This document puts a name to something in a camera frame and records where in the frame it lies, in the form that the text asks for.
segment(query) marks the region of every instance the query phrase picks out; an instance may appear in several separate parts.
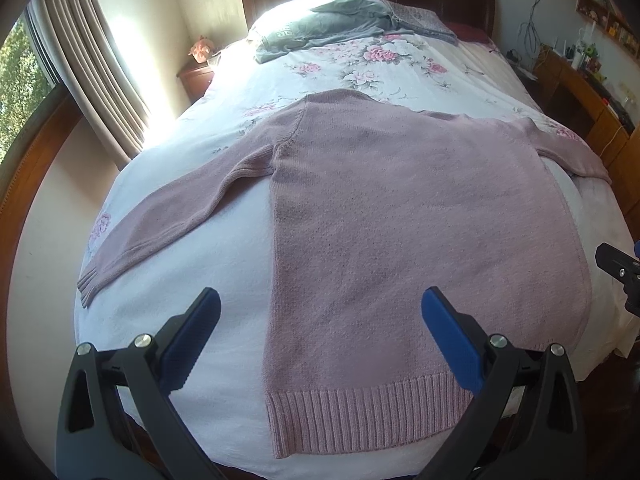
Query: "green tree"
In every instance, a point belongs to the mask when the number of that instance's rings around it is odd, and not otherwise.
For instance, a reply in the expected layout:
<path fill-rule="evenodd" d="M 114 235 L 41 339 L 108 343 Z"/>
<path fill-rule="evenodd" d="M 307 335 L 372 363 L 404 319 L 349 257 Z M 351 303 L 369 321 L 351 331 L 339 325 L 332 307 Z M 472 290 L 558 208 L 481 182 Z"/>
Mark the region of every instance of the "green tree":
<path fill-rule="evenodd" d="M 0 162 L 50 90 L 20 19 L 0 48 Z"/>

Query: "dark floor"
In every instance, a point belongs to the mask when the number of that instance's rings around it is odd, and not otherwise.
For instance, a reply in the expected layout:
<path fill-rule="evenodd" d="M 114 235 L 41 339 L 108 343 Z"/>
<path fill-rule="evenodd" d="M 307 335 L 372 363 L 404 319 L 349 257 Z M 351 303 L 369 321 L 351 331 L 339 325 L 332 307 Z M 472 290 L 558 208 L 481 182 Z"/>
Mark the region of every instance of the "dark floor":
<path fill-rule="evenodd" d="M 610 356 L 578 384 L 586 427 L 589 480 L 640 478 L 640 342 L 629 359 Z M 135 427 L 145 457 L 158 456 L 142 428 Z M 220 466 L 228 480 L 259 477 Z"/>

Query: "pink sweater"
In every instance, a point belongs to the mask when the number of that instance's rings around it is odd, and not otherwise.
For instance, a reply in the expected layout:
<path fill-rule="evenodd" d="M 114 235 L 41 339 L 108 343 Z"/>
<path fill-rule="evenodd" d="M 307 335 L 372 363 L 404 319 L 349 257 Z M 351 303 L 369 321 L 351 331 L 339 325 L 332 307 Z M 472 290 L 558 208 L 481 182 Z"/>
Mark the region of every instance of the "pink sweater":
<path fill-rule="evenodd" d="M 82 302 L 214 214 L 233 181 L 270 174 L 274 455 L 408 444 L 453 426 L 470 401 L 420 318 L 428 286 L 525 348 L 571 351 L 582 333 L 586 258 L 539 154 L 608 181 L 586 146 L 529 119 L 309 95 L 134 208 L 85 269 Z"/>

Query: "silver bolt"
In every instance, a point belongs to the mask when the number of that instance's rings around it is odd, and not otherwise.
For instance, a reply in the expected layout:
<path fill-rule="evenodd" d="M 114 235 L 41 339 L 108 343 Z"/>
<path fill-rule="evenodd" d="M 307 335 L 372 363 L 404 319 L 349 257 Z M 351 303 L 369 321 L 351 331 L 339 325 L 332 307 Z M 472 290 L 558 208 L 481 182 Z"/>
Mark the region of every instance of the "silver bolt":
<path fill-rule="evenodd" d="M 90 351 L 91 351 L 90 343 L 82 343 L 78 345 L 78 348 L 76 349 L 76 352 L 78 352 L 78 355 L 87 355 Z"/>
<path fill-rule="evenodd" d="M 558 357 L 562 357 L 564 355 L 564 347 L 559 345 L 558 343 L 553 343 L 551 345 L 551 353 L 553 355 L 557 355 Z"/>
<path fill-rule="evenodd" d="M 508 342 L 509 340 L 502 334 L 493 334 L 489 338 L 489 343 L 491 343 L 491 346 L 495 346 L 496 348 L 504 348 L 505 346 L 507 346 Z"/>
<path fill-rule="evenodd" d="M 151 336 L 149 334 L 140 334 L 133 340 L 136 348 L 146 348 L 151 344 Z"/>

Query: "blue gripper pad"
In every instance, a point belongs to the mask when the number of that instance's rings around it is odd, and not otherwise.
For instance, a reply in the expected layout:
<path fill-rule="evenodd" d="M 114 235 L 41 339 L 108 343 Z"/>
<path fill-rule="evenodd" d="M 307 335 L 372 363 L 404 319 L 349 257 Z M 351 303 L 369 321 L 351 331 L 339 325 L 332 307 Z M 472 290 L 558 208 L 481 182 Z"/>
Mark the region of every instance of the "blue gripper pad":
<path fill-rule="evenodd" d="M 168 395 L 169 392 L 184 386 L 204 345 L 220 320 L 220 310 L 220 296 L 215 290 L 207 287 L 187 312 L 172 317 L 167 322 L 165 326 L 174 320 L 181 323 L 181 326 L 162 353 L 158 365 L 158 386 L 164 394 Z"/>
<path fill-rule="evenodd" d="M 471 316 L 457 313 L 435 286 L 425 290 L 422 295 L 422 318 L 460 387 L 476 396 L 484 385 L 482 357 L 476 345 L 460 327 L 459 320 L 465 324 L 470 323 L 475 329 L 475 336 L 479 335 L 478 329 L 482 334 L 484 331 Z"/>

